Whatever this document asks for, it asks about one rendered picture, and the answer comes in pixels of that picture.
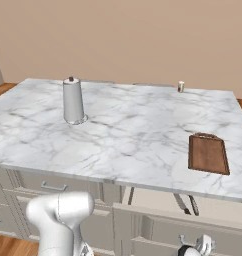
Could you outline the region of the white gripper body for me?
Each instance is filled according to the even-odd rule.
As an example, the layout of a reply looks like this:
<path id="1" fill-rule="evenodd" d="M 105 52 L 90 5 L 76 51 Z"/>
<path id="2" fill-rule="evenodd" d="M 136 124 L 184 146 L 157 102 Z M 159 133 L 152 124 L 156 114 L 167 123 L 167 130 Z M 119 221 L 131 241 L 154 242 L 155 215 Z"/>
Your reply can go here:
<path id="1" fill-rule="evenodd" d="M 203 234 L 196 240 L 195 256 L 209 256 L 214 248 L 215 241 L 210 236 Z"/>

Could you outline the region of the dark slim cutting tool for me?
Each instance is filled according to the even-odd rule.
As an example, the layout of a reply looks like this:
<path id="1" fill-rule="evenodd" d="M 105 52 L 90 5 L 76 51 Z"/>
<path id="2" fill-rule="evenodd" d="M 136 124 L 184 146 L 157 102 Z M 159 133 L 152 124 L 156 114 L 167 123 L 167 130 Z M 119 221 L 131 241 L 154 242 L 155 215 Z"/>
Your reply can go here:
<path id="1" fill-rule="evenodd" d="M 198 209 L 198 206 L 197 206 L 197 203 L 196 203 L 194 197 L 192 195 L 189 195 L 189 199 L 190 199 L 191 206 L 192 206 L 194 214 L 196 216 L 199 216 L 199 209 Z"/>

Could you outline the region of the wide beige drawer front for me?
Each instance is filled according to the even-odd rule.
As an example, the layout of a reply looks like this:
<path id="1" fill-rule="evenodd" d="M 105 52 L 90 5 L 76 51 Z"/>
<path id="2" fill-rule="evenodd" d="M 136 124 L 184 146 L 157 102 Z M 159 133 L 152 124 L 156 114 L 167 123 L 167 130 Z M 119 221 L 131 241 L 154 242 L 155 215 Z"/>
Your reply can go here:
<path id="1" fill-rule="evenodd" d="M 210 256 L 242 256 L 242 224 L 115 203 L 115 256 L 174 256 L 203 234 L 215 247 Z"/>

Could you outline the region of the brown wooden cutting board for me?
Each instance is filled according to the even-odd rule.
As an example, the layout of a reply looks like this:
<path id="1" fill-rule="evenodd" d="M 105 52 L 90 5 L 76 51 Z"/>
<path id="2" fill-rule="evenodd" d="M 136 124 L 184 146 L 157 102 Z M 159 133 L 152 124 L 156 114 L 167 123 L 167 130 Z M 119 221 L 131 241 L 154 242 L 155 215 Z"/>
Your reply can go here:
<path id="1" fill-rule="evenodd" d="M 208 133 L 190 135 L 188 168 L 228 176 L 230 170 L 224 141 Z"/>

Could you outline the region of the shallow beige drawer front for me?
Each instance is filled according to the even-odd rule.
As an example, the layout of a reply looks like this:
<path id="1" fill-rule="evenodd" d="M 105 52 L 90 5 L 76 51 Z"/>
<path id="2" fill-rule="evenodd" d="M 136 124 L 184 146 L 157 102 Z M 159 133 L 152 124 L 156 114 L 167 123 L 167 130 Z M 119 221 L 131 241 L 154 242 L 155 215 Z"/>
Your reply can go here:
<path id="1" fill-rule="evenodd" d="M 87 191 L 92 194 L 95 200 L 102 200 L 101 187 L 97 182 L 80 180 L 76 178 L 67 178 L 57 175 L 35 174 L 25 171 L 17 171 L 17 177 L 20 180 L 20 184 L 23 188 L 34 190 L 39 193 L 58 193 L 57 191 L 42 189 L 41 184 L 43 181 L 46 181 L 49 186 L 53 187 L 60 188 L 64 184 L 68 185 L 68 188 L 63 192 Z"/>

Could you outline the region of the white paper towel roll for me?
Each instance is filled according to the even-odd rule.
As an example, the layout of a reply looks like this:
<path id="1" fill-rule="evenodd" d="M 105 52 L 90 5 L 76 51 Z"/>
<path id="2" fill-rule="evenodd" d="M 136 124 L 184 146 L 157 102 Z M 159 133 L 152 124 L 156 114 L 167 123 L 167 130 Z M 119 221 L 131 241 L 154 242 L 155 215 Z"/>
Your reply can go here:
<path id="1" fill-rule="evenodd" d="M 81 80 L 68 77 L 63 81 L 64 120 L 72 125 L 82 124 L 88 117 L 84 112 Z"/>

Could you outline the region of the narrow beige cupboard run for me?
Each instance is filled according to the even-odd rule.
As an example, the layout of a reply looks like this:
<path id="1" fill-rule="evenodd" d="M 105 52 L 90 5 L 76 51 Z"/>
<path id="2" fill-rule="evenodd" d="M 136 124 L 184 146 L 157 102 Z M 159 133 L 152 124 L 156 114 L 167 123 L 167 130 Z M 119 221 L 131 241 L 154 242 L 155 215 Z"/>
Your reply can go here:
<path id="1" fill-rule="evenodd" d="M 25 218 L 20 210 L 13 171 L 0 168 L 0 233 L 26 239 Z"/>

